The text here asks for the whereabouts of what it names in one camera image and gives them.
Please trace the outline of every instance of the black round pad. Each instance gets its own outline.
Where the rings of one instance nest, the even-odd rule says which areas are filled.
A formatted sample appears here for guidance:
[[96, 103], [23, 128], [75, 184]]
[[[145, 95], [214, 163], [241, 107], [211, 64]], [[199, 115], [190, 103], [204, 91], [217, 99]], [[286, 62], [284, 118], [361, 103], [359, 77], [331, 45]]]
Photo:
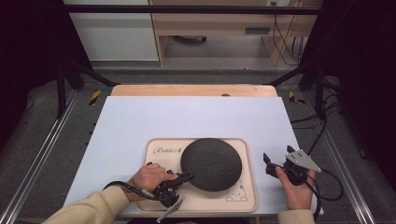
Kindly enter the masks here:
[[181, 155], [181, 170], [192, 172], [190, 183], [198, 189], [217, 192], [232, 187], [242, 173], [242, 161], [230, 144], [217, 138], [190, 143]]

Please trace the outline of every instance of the sleeve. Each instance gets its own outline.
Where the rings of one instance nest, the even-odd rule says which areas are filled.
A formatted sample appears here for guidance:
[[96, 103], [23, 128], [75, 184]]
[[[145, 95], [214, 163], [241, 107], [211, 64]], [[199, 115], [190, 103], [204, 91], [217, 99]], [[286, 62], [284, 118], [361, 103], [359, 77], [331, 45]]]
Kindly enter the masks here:
[[314, 216], [312, 211], [308, 209], [289, 210], [281, 212], [277, 215], [279, 224], [314, 224]]
[[120, 187], [113, 186], [67, 205], [44, 223], [112, 223], [116, 215], [128, 204], [124, 191]]

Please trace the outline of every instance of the person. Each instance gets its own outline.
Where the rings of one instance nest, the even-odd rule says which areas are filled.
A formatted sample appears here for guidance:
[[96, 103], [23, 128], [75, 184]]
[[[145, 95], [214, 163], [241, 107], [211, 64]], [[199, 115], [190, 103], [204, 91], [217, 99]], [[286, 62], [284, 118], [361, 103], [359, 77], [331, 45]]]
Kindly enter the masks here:
[[[312, 191], [306, 185], [293, 186], [285, 172], [276, 167], [277, 176], [282, 183], [287, 200], [288, 211], [278, 214], [279, 224], [310, 224], [315, 223], [311, 212]], [[309, 171], [312, 179], [307, 182], [313, 185], [315, 172]], [[163, 181], [173, 180], [177, 175], [168, 174], [158, 163], [141, 167], [126, 183], [136, 184], [141, 189], [153, 191]], [[145, 200], [129, 191], [124, 186], [110, 186], [102, 191], [94, 192], [88, 198], [71, 203], [49, 217], [44, 223], [112, 223], [117, 214], [128, 206]]]

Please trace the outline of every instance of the white tabletop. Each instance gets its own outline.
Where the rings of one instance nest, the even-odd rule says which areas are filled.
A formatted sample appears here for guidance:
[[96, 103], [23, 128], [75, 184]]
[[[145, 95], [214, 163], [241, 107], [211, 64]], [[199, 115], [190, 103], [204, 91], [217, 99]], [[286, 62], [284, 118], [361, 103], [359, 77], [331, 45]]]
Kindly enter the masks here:
[[[151, 139], [201, 137], [241, 138], [248, 144], [258, 206], [245, 217], [288, 209], [280, 182], [265, 173], [262, 160], [265, 152], [273, 163], [282, 164], [287, 146], [299, 148], [280, 97], [109, 96], [64, 205], [102, 190], [111, 181], [128, 180], [144, 165]], [[240, 216], [183, 216], [214, 215]], [[120, 216], [153, 217], [141, 213], [134, 203]]]

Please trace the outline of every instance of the cabinet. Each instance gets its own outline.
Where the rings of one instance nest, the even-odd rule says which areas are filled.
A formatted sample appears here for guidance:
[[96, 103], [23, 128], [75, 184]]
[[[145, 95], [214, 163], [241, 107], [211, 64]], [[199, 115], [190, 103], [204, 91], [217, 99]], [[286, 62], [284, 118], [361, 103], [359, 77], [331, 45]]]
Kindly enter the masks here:
[[[145, 0], [64, 0], [67, 5], [148, 5]], [[71, 13], [90, 61], [158, 61], [149, 13]]]
[[[267, 1], [270, 0], [149, 0], [149, 3], [154, 6], [265, 7], [268, 6]], [[289, 0], [286, 6], [320, 7], [321, 3], [321, 0]], [[272, 63], [277, 65], [285, 50], [285, 41], [282, 36], [284, 39], [290, 36], [308, 37], [316, 17], [312, 15], [152, 14], [161, 64], [163, 64], [166, 40], [169, 35], [262, 35], [262, 41], [267, 47]], [[279, 31], [276, 30], [274, 34], [275, 21]]]

